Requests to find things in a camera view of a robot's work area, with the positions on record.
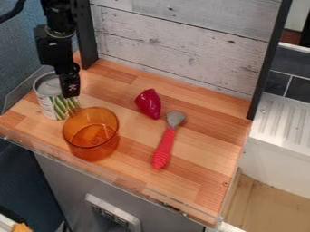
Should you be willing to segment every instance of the floor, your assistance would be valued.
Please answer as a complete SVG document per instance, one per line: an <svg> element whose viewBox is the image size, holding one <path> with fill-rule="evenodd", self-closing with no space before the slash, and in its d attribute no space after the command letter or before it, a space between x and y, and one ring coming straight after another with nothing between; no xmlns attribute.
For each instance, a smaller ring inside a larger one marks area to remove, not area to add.
<svg viewBox="0 0 310 232"><path fill-rule="evenodd" d="M227 223L246 232L310 231L310 199L243 174L239 175L235 189L225 220Z"/></svg>

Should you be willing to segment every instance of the tin can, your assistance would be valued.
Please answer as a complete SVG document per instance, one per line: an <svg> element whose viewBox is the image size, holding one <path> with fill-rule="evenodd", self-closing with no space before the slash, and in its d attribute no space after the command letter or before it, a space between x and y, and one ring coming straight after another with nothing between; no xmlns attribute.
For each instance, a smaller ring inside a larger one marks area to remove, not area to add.
<svg viewBox="0 0 310 232"><path fill-rule="evenodd" d="M65 120L79 108L77 97L65 99L59 77L55 72L49 72L34 82L34 92L40 102L42 113L51 120Z"/></svg>

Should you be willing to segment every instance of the wood plank wall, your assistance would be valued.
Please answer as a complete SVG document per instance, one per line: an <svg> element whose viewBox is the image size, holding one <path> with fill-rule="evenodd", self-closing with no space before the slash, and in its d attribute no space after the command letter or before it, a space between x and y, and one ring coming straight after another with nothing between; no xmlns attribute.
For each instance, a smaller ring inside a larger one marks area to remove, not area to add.
<svg viewBox="0 0 310 232"><path fill-rule="evenodd" d="M91 0L101 58L250 98L281 0Z"/></svg>

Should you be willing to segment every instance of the wooden shelf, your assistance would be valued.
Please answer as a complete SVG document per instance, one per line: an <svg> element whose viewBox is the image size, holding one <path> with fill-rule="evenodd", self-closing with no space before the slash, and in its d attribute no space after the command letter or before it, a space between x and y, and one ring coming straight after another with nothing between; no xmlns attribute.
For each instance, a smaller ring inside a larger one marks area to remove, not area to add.
<svg viewBox="0 0 310 232"><path fill-rule="evenodd" d="M120 120L120 145L110 157L90 163L70 154L62 137L63 121L46 119L34 92L0 117L2 136L214 226L251 124L246 120L249 101L103 60L81 71L81 76L82 107L106 107ZM163 170L153 169L150 161L166 122L148 118L134 104L148 88L160 95L163 112L188 114L188 122L178 130L170 164Z"/></svg>

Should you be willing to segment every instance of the plastic bowl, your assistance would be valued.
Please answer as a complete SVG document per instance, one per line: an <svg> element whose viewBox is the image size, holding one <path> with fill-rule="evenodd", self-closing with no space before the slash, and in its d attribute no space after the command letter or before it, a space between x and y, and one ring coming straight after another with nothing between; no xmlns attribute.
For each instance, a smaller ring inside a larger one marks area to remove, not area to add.
<svg viewBox="0 0 310 232"><path fill-rule="evenodd" d="M101 160L117 148L119 120L110 110L91 107L77 111L63 125L72 154L87 161Z"/></svg>

